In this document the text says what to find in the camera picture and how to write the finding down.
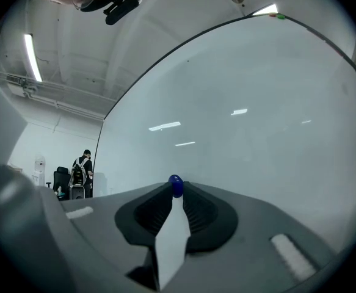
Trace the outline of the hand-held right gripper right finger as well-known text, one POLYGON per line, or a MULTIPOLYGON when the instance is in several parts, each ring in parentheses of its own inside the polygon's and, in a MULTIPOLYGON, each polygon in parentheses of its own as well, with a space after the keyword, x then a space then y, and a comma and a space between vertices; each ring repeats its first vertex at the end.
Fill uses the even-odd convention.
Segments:
POLYGON ((191 235, 162 293, 314 293, 339 263, 314 232, 276 206, 184 185, 191 235))

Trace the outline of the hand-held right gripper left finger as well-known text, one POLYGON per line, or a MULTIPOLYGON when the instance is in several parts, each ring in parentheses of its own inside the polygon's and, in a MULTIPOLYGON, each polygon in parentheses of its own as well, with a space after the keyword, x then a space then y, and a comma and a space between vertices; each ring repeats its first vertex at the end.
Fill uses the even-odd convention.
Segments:
POLYGON ((160 290, 156 236, 172 210, 172 185, 158 183, 61 203, 76 230, 124 276, 160 290))

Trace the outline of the black office chair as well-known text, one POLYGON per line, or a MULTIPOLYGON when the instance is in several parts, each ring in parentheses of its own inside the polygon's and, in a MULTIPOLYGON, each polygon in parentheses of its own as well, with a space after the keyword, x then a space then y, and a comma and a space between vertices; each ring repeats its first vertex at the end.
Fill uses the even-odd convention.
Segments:
POLYGON ((66 167, 57 167, 53 173, 53 190, 61 201, 69 200, 70 174, 66 167))

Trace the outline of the white water dispenser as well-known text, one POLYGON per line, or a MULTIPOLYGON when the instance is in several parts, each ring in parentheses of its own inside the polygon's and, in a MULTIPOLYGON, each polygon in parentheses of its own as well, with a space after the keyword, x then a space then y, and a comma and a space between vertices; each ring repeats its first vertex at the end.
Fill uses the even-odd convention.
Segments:
POLYGON ((45 158, 41 154, 37 154, 34 161, 34 171, 32 173, 32 181, 35 186, 45 185, 45 158))

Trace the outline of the black-framed whiteboard on stand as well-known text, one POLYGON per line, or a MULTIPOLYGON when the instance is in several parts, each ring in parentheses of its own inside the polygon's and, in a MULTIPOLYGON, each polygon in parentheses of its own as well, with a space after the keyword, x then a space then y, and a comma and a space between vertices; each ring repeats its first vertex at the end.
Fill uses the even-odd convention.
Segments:
POLYGON ((356 240, 356 70, 291 20, 217 27, 123 95, 95 171, 97 197, 176 174, 258 198, 341 251, 356 240))

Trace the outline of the white ceiling pipes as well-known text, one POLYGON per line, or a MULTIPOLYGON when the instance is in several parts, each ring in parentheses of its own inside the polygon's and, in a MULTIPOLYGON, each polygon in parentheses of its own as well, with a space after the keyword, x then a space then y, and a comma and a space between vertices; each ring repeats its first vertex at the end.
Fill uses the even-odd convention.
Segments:
POLYGON ((10 94, 92 120, 102 121, 116 100, 54 82, 0 72, 0 86, 10 94))

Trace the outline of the long ceiling light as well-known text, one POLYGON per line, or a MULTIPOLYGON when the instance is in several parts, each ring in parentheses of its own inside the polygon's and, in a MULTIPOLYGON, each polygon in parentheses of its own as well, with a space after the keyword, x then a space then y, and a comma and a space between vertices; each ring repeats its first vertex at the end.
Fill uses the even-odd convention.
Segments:
POLYGON ((259 16, 259 15, 267 15, 271 13, 278 13, 278 8, 276 4, 271 4, 263 7, 262 9, 259 9, 255 12, 252 13, 252 16, 259 16))
POLYGON ((29 64, 34 74, 34 78, 37 82, 42 82, 42 77, 37 63, 37 57, 35 55, 34 42, 31 34, 24 34, 24 44, 26 46, 29 64))

